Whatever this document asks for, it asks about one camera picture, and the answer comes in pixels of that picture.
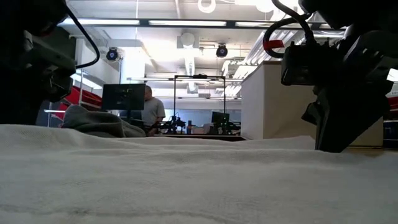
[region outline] gray t-shirt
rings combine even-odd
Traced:
[[[157,98],[145,101],[144,110],[142,111],[142,120],[145,125],[152,126],[158,117],[166,117],[163,102]]]

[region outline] fabric surface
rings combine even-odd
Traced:
[[[139,138],[146,136],[144,130],[130,125],[114,114],[88,111],[78,105],[68,107],[62,128],[71,128],[103,138]]]
[[[142,111],[142,120],[145,121],[144,124],[152,126],[159,117],[166,117],[163,102],[157,98],[145,101],[144,110]]]
[[[397,223],[398,157],[0,126],[0,223]]]

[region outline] security camera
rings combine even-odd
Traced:
[[[108,53],[106,54],[106,59],[117,60],[119,58],[118,48],[110,47]]]
[[[228,49],[226,48],[225,44],[220,44],[217,49],[216,53],[217,57],[223,58],[228,55]]]

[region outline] workbench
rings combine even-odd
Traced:
[[[211,139],[211,140],[222,140],[222,141],[229,141],[229,142],[245,141],[246,140],[242,136],[208,135],[208,134],[156,134],[155,137]]]

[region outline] gray cloth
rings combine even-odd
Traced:
[[[62,128],[71,128],[103,138],[146,137],[141,128],[130,125],[114,114],[88,111],[78,105],[68,107]]]
[[[163,102],[157,98],[146,101],[144,110],[142,111],[142,120],[145,121],[145,125],[152,126],[159,117],[166,117]]]

